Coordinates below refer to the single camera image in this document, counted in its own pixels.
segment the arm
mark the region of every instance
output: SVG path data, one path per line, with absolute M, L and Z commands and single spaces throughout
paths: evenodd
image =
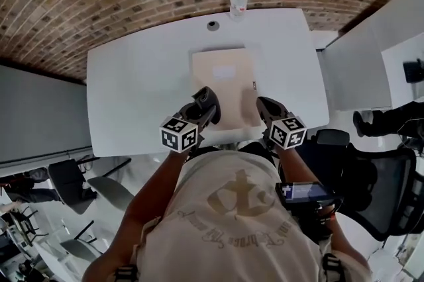
M 8 205 L 1 205 L 0 206 L 0 212 L 2 212 L 3 214 L 5 214 L 6 212 L 9 212 L 17 207 L 19 207 L 21 205 L 21 202 L 12 202 L 9 203 Z
M 283 150 L 278 147 L 276 151 L 287 182 L 319 182 L 294 149 Z M 331 208 L 327 207 L 325 213 L 331 212 Z M 350 245 L 337 219 L 334 217 L 327 221 L 326 226 L 333 232 L 333 236 L 331 237 L 332 249 L 350 256 L 369 270 L 368 262 L 364 256 Z
M 106 281 L 117 268 L 129 264 L 134 245 L 140 243 L 143 226 L 165 213 L 186 158 L 187 152 L 170 152 L 131 201 L 111 247 L 88 267 L 83 282 Z

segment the black shoe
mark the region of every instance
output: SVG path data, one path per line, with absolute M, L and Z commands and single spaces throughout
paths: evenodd
M 353 113 L 353 125 L 355 126 L 356 132 L 358 133 L 359 137 L 364 137 L 364 134 L 361 131 L 361 126 L 363 123 L 364 123 L 364 120 L 362 120 L 362 116 L 360 115 L 360 113 L 355 111 Z

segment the beige folder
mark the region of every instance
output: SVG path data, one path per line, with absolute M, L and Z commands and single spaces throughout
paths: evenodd
M 260 126 L 253 62 L 246 49 L 193 54 L 192 71 L 195 90 L 205 85 L 212 88 L 221 106 L 221 121 L 208 128 L 232 130 Z

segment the plastic water bottle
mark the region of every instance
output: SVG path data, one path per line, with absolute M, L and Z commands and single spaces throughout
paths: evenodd
M 241 21 L 246 13 L 247 0 L 230 0 L 230 17 Z

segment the chair armrest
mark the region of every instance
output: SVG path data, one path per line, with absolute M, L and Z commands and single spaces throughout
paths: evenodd
M 349 133 L 337 129 L 321 129 L 317 131 L 317 144 L 328 146 L 348 146 L 350 142 Z

